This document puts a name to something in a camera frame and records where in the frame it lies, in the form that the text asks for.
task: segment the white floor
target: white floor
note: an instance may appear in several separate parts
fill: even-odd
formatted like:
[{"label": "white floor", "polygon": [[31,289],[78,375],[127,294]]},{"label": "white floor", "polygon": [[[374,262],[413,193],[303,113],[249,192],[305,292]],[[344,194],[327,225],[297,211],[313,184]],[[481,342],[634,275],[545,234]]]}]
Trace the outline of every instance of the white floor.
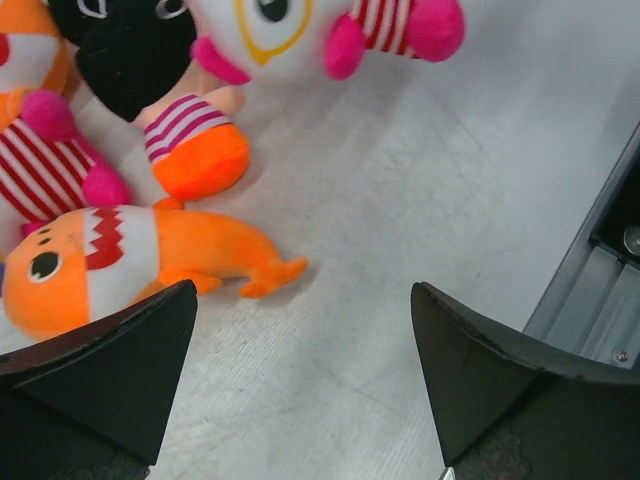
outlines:
[{"label": "white floor", "polygon": [[[201,299],[152,479],[439,477],[412,284],[522,329],[640,118],[635,2],[464,3],[446,64],[371,55],[345,84],[250,91],[251,171],[193,208],[315,268],[268,301]],[[159,198],[139,133],[95,101],[81,119]]]}]

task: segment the plush toy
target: plush toy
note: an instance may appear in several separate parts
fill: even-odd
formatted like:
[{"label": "plush toy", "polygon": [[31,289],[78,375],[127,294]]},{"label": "plush toy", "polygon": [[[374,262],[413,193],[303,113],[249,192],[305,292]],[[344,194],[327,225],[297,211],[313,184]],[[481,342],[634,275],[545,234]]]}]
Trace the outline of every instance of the plush toy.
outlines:
[{"label": "plush toy", "polygon": [[0,255],[0,286],[4,282],[4,258]]},{"label": "plush toy", "polygon": [[260,231],[215,213],[82,209],[33,232],[11,252],[2,292],[9,319],[44,340],[182,280],[203,295],[223,279],[248,276],[240,295],[264,297],[296,280],[308,263],[302,257],[284,262]]},{"label": "plush toy", "polygon": [[151,169],[169,195],[158,207],[181,208],[243,176],[249,144],[228,115],[244,96],[237,87],[204,91],[205,74],[190,57],[194,20],[180,0],[49,0],[49,10],[78,46],[90,90],[144,131]]},{"label": "plush toy", "polygon": [[235,85],[349,78],[366,49],[430,62],[462,45],[457,0],[186,0],[199,25],[193,55]]},{"label": "plush toy", "polygon": [[0,251],[86,206],[129,202],[126,184],[60,95],[70,60],[42,0],[0,2]]}]

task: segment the striped clothing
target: striped clothing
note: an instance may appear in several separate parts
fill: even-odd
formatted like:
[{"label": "striped clothing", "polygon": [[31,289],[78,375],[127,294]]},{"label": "striped clothing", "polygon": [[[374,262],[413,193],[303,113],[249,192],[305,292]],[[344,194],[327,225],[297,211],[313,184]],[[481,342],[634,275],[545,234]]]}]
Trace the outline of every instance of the striped clothing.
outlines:
[{"label": "striped clothing", "polygon": [[77,141],[43,140],[20,117],[0,133],[0,194],[28,222],[86,207],[82,184],[94,165]]},{"label": "striped clothing", "polygon": [[207,130],[231,123],[197,94],[173,102],[144,130],[145,148],[151,164],[165,159],[181,143]]},{"label": "striped clothing", "polygon": [[355,0],[351,16],[362,25],[367,48],[416,58],[407,22],[418,0]]}]

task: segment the screw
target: screw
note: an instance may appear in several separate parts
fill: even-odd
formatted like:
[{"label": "screw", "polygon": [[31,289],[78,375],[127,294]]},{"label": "screw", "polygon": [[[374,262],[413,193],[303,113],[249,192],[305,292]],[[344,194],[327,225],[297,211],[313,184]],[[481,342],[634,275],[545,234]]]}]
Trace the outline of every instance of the screw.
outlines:
[{"label": "screw", "polygon": [[613,358],[618,363],[624,363],[629,360],[629,354],[624,350],[616,350],[615,352],[613,352]]},{"label": "screw", "polygon": [[631,255],[640,255],[640,227],[634,226],[627,228],[622,241]]}]

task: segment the pink plush hand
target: pink plush hand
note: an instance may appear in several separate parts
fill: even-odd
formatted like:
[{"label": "pink plush hand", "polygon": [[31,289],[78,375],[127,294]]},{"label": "pink plush hand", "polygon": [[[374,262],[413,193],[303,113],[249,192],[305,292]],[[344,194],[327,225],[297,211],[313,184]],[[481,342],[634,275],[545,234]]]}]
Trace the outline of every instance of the pink plush hand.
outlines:
[{"label": "pink plush hand", "polygon": [[407,35],[416,55],[428,62],[443,62],[462,46],[464,12],[457,0],[418,0]]},{"label": "pink plush hand", "polygon": [[225,83],[244,85],[251,81],[246,73],[220,55],[208,37],[200,37],[193,42],[191,56],[198,61],[204,70]]},{"label": "pink plush hand", "polygon": [[324,66],[333,80],[346,80],[353,75],[364,58],[367,38],[362,27],[349,15],[336,22],[327,41]]},{"label": "pink plush hand", "polygon": [[127,184],[115,170],[104,163],[89,170],[82,184],[82,193],[91,207],[113,207],[131,202]]},{"label": "pink plush hand", "polygon": [[73,112],[60,95],[35,90],[22,102],[22,119],[39,136],[47,140],[68,141],[78,134]]}]

